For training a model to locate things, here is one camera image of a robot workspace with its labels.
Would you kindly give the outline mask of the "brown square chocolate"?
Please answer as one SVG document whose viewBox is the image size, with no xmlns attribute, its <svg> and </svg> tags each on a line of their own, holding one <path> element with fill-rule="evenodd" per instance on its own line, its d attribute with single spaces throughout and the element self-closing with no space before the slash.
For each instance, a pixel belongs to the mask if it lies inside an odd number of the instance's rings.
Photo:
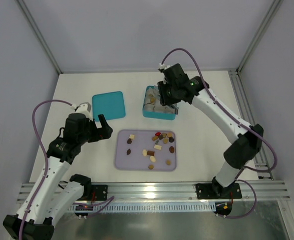
<svg viewBox="0 0 294 240">
<path fill-rule="evenodd" d="M 151 150 L 148 150 L 148 151 L 147 151 L 147 154 L 148 154 L 149 156 L 154 156 L 155 152 L 154 152 L 154 151 L 151 151 Z"/>
</svg>

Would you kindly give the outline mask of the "metal tongs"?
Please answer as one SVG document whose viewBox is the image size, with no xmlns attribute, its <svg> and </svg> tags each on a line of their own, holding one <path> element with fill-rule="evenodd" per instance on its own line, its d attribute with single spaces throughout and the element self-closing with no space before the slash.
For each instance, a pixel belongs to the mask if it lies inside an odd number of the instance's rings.
<svg viewBox="0 0 294 240">
<path fill-rule="evenodd" d="M 159 91 L 159 87 L 154 85 L 154 97 L 156 98 L 156 106 L 159 107 L 164 113 L 166 114 L 175 114 L 178 115 L 178 106 L 177 104 L 169 104 L 163 105 L 162 104 L 162 97 Z"/>
</svg>

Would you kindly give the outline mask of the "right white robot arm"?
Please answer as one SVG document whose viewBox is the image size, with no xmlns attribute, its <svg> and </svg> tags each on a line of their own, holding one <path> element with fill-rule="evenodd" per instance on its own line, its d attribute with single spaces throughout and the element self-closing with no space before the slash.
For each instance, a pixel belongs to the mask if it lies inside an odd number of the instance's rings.
<svg viewBox="0 0 294 240">
<path fill-rule="evenodd" d="M 184 101 L 193 105 L 215 123 L 230 142 L 223 154 L 224 164 L 211 181 L 211 192 L 215 197 L 229 196 L 245 165 L 260 152 L 262 126 L 251 125 L 219 103 L 203 77 L 189 78 L 180 64 L 161 64 L 158 70 L 164 75 L 157 84 L 160 103 L 168 106 Z"/>
</svg>

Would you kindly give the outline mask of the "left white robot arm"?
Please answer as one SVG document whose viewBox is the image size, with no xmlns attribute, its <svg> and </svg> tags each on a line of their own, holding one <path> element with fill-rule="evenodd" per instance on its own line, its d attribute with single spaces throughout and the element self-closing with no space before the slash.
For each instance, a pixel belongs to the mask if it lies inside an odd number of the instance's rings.
<svg viewBox="0 0 294 240">
<path fill-rule="evenodd" d="M 7 215 L 3 226 L 15 240 L 49 240 L 66 210 L 77 200 L 88 198 L 92 182 L 84 175 L 73 175 L 57 197 L 54 193 L 81 147 L 109 139 L 112 128 L 98 116 L 101 127 L 83 113 L 70 114 L 62 136 L 54 139 L 45 152 L 45 165 L 29 196 L 15 215 Z"/>
</svg>

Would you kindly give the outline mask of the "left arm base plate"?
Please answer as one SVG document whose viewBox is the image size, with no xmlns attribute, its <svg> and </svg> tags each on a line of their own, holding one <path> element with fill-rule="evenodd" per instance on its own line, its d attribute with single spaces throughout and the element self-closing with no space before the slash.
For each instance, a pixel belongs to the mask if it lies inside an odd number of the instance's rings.
<svg viewBox="0 0 294 240">
<path fill-rule="evenodd" d="M 108 186 L 106 184 L 93 184 L 91 185 L 90 200 L 92 202 L 105 201 L 108 195 Z"/>
</svg>

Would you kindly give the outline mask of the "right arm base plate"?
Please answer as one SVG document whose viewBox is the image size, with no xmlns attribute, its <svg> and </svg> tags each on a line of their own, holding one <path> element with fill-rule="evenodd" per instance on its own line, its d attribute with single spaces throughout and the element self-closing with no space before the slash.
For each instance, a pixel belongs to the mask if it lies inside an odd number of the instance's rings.
<svg viewBox="0 0 294 240">
<path fill-rule="evenodd" d="M 213 200 L 217 198 L 211 183 L 197 183 L 195 189 L 198 200 Z"/>
</svg>

